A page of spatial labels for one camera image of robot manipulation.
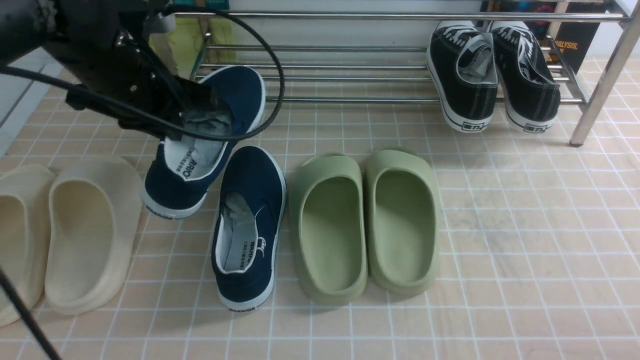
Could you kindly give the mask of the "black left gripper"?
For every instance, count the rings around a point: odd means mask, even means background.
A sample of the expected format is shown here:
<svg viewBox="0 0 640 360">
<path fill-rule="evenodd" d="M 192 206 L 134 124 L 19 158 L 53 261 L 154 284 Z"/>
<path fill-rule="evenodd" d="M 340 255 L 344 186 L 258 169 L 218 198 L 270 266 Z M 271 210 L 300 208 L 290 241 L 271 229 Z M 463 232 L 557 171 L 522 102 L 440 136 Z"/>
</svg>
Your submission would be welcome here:
<svg viewBox="0 0 640 360">
<path fill-rule="evenodd" d="M 221 112 L 214 89 L 167 70 L 149 47 L 150 11 L 59 10 L 44 45 L 78 86 L 177 126 Z"/>
</svg>

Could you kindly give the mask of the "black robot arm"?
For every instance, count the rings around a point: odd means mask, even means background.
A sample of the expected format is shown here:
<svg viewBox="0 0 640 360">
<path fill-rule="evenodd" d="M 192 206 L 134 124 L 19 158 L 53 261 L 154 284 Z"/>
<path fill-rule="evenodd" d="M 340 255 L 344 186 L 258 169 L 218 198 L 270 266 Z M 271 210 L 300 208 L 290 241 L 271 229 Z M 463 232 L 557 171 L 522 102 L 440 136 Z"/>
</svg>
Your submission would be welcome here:
<svg viewBox="0 0 640 360">
<path fill-rule="evenodd" d="M 188 126 L 229 108 L 209 86 L 174 75 L 149 35 L 169 29 L 169 0 L 3 0 L 1 73 L 39 48 L 76 79 L 66 103 L 110 117 L 125 130 L 179 141 Z"/>
</svg>

